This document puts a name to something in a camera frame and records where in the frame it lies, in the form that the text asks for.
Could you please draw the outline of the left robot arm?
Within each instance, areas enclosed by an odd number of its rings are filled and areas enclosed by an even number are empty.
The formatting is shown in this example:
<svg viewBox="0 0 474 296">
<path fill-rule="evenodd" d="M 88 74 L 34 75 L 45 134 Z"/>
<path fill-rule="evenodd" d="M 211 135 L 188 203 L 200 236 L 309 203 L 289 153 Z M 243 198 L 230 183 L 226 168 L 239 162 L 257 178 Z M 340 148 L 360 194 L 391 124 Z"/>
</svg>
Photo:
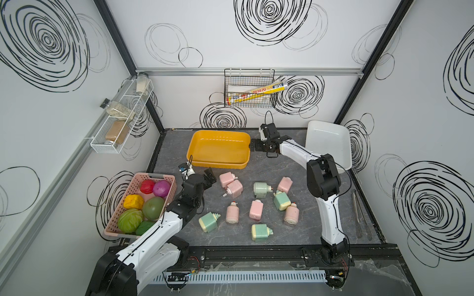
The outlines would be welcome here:
<svg viewBox="0 0 474 296">
<path fill-rule="evenodd" d="M 137 296 L 166 269 L 186 257 L 189 244 L 176 235 L 195 217 L 204 191 L 217 182 L 211 168 L 203 173 L 184 169 L 182 190 L 162 218 L 124 249 L 103 255 L 97 262 L 87 296 Z"/>
</svg>

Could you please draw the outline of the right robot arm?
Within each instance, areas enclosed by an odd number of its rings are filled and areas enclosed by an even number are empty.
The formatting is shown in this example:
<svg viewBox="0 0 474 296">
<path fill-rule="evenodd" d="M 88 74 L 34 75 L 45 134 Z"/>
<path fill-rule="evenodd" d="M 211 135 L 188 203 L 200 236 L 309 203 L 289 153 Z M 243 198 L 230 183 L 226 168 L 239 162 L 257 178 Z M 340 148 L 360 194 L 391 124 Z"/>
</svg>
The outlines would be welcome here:
<svg viewBox="0 0 474 296">
<path fill-rule="evenodd" d="M 349 239 L 343 232 L 339 214 L 341 178 L 337 163 L 330 154 L 317 154 L 298 144 L 289 136 L 282 136 L 274 123 L 259 127 L 260 138 L 252 139 L 251 151 L 284 155 L 306 169 L 307 188 L 316 198 L 322 221 L 321 254 L 327 265 L 334 265 L 349 253 Z"/>
</svg>

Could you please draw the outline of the yellow plastic tray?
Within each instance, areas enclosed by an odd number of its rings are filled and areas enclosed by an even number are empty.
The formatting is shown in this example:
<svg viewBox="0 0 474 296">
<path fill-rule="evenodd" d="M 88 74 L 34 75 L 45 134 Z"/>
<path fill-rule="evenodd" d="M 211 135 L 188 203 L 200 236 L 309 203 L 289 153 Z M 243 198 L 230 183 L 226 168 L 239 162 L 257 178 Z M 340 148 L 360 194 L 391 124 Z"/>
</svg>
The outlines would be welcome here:
<svg viewBox="0 0 474 296">
<path fill-rule="evenodd" d="M 237 131 L 199 130 L 194 133 L 186 159 L 196 167 L 241 170 L 250 159 L 251 137 Z"/>
</svg>

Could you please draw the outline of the white plastic tray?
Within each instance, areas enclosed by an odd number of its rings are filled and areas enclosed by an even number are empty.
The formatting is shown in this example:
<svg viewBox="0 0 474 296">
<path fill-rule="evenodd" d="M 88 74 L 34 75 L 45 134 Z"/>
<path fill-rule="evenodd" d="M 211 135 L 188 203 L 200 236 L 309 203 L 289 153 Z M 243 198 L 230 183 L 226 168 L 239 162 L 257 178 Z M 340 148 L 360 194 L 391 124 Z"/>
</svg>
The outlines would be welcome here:
<svg viewBox="0 0 474 296">
<path fill-rule="evenodd" d="M 352 168 L 350 135 L 344 126 L 318 120 L 310 121 L 305 147 L 316 154 L 331 154 L 338 164 L 339 173 Z"/>
</svg>

